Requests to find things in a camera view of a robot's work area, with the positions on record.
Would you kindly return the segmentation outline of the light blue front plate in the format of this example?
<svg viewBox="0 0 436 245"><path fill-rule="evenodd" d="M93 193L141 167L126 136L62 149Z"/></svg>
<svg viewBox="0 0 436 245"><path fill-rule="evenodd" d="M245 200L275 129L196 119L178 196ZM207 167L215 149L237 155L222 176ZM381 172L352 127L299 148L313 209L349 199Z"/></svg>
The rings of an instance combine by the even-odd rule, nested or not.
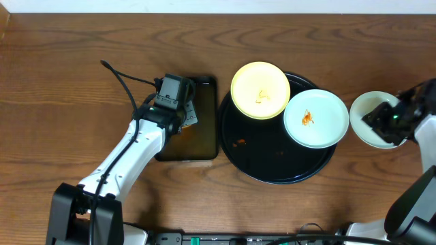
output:
<svg viewBox="0 0 436 245"><path fill-rule="evenodd" d="M399 103L394 95L381 91L371 91L360 95L352 104L349 119L356 135L366 144L375 148L396 148L393 143L386 143L373 130L364 123L362 117L373 111L379 104L388 102L392 106Z"/></svg>

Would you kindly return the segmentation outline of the light blue plate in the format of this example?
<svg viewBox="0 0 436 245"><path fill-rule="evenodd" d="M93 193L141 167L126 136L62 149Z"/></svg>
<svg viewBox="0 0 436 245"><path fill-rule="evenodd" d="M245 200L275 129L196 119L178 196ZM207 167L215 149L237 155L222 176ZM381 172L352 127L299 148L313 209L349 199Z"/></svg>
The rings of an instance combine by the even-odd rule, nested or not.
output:
<svg viewBox="0 0 436 245"><path fill-rule="evenodd" d="M360 95L352 104L349 119L356 135L366 144L375 148L396 148L393 143L386 143L373 130L364 123L362 117L373 111L379 104L388 102L392 106L399 103L394 95L381 91L371 91Z"/></svg>
<svg viewBox="0 0 436 245"><path fill-rule="evenodd" d="M347 107L335 94L310 89L290 99L283 115L289 136L307 148L327 148L338 143L349 127Z"/></svg>

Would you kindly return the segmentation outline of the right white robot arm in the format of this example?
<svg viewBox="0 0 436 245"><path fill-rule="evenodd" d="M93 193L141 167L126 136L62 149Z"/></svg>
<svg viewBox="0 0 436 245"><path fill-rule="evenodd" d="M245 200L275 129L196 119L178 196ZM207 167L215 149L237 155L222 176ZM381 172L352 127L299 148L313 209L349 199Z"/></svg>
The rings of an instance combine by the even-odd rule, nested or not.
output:
<svg viewBox="0 0 436 245"><path fill-rule="evenodd" d="M423 175L389 209L383 222L353 223L348 237L396 244L435 243L435 104L382 104L363 121L383 140L413 140L420 148Z"/></svg>

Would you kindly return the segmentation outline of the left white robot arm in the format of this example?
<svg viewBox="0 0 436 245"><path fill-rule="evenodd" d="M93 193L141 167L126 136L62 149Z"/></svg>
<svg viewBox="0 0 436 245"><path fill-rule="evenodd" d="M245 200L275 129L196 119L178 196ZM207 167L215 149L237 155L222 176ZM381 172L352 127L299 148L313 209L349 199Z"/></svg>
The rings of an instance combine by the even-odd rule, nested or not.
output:
<svg viewBox="0 0 436 245"><path fill-rule="evenodd" d="M146 244L145 230L123 221L122 206L147 163L180 127L198 120L193 102L181 115L143 104L122 140L76 186L63 183L52 196L47 244Z"/></svg>

